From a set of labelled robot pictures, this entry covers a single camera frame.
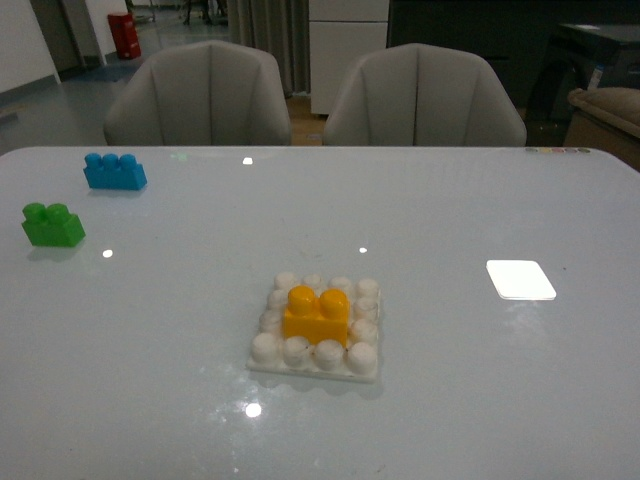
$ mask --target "curtain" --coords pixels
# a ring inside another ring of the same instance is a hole
[[[233,43],[271,53],[285,95],[309,92],[308,0],[228,0]]]

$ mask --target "cabinet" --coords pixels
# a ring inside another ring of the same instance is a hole
[[[392,0],[388,46],[426,43],[475,53],[526,107],[558,24],[640,24],[637,0]]]
[[[349,64],[387,45],[389,0],[309,0],[311,113],[328,115]]]

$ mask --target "white wall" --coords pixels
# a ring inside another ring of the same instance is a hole
[[[0,3],[0,93],[57,75],[29,0]]]
[[[98,41],[96,40],[91,17],[84,0],[62,0],[67,13],[73,36],[78,44],[80,55],[85,57],[100,57]]]
[[[93,23],[93,30],[96,34],[96,40],[98,41],[100,56],[103,64],[106,64],[105,55],[116,51],[107,15],[110,13],[126,13],[127,4],[124,0],[86,0],[86,3]]]

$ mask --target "sofa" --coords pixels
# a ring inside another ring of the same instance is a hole
[[[565,147],[609,152],[640,172],[640,90],[609,87],[576,89]]]

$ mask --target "yellow building block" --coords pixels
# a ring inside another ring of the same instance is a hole
[[[335,340],[346,348],[349,308],[349,299],[342,290],[332,288],[318,298],[311,287],[294,287],[284,311],[283,336],[305,337],[311,344]]]

